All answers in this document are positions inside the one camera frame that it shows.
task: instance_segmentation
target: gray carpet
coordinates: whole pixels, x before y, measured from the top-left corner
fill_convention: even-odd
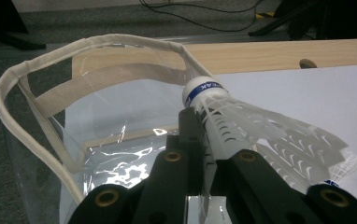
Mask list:
[[[226,10],[248,8],[255,0],[215,0],[199,5]],[[274,11],[279,0],[265,0],[257,7],[259,12]],[[234,30],[251,25],[254,11],[227,15],[193,7],[171,7],[174,12],[191,20],[219,29]],[[158,14],[142,6],[92,8],[76,11],[22,13],[29,35],[13,34],[34,43],[48,44],[47,50],[20,51],[0,43],[0,76],[10,66],[75,40],[93,35],[112,33],[143,35],[180,42],[238,42],[288,40],[284,28],[267,37],[249,37],[248,31],[264,27],[273,19],[260,19],[246,30],[225,33],[209,30],[166,14]],[[4,135],[0,131],[0,223],[27,223],[21,196],[11,168]]]

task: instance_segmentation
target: clear plastic pouch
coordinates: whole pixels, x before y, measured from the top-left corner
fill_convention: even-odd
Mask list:
[[[182,45],[95,36],[9,68],[0,118],[32,223],[65,223],[106,183],[147,178],[177,134],[183,87],[211,76]]]

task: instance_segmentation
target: wooden table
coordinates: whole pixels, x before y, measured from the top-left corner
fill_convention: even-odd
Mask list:
[[[187,45],[212,74],[299,69],[308,59],[318,67],[357,64],[357,39]]]

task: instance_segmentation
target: shuttlecock feather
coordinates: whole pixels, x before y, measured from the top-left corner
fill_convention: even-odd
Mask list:
[[[331,133],[297,119],[232,98],[211,77],[191,80],[183,103],[202,118],[214,160],[241,149],[257,150],[294,189],[330,179],[330,167],[345,160],[347,144]]]

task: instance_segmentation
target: black cable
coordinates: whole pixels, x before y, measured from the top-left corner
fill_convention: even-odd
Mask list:
[[[219,10],[219,9],[216,9],[216,8],[211,8],[211,7],[201,7],[201,6],[197,6],[197,5],[190,5],[190,4],[179,4],[179,3],[176,3],[176,4],[168,4],[168,5],[161,5],[161,6],[157,6],[157,7],[152,7],[152,6],[149,6],[145,0],[139,0],[139,2],[141,3],[141,5],[143,5],[144,7],[147,7],[148,9],[154,11],[154,12],[158,12],[158,13],[161,13],[161,14],[165,14],[165,15],[170,15],[170,16],[175,16],[175,17],[178,17],[182,20],[185,20],[185,21],[188,21],[192,24],[195,24],[195,25],[198,25],[198,26],[202,26],[204,28],[207,28],[207,29],[210,29],[210,30],[214,30],[214,31],[220,31],[220,32],[239,32],[239,31],[243,31],[243,30],[246,30],[248,29],[249,27],[251,27],[255,21],[256,21],[256,17],[255,17],[255,14],[256,14],[256,7],[262,2],[263,0],[259,0],[257,1],[254,6],[252,7],[249,7],[247,9],[244,9],[244,10],[238,10],[238,11],[225,11],[225,10]],[[251,22],[251,24],[245,26],[245,27],[242,27],[242,28],[239,28],[239,29],[234,29],[234,30],[223,30],[223,29],[218,29],[218,28],[214,28],[214,27],[211,27],[211,26],[207,26],[207,25],[204,25],[204,24],[201,24],[199,22],[196,22],[196,21],[192,21],[190,19],[187,19],[185,17],[182,17],[178,14],[174,14],[174,13],[170,13],[170,12],[164,12],[164,11],[159,11],[159,10],[156,10],[155,8],[158,8],[158,7],[169,7],[169,6],[185,6],[185,7],[200,7],[200,8],[203,8],[203,9],[207,9],[207,10],[214,10],[214,11],[219,11],[219,12],[224,12],[224,13],[238,13],[238,12],[246,12],[246,11],[249,11],[249,10],[252,10],[254,9],[254,17],[253,17],[253,20]]]

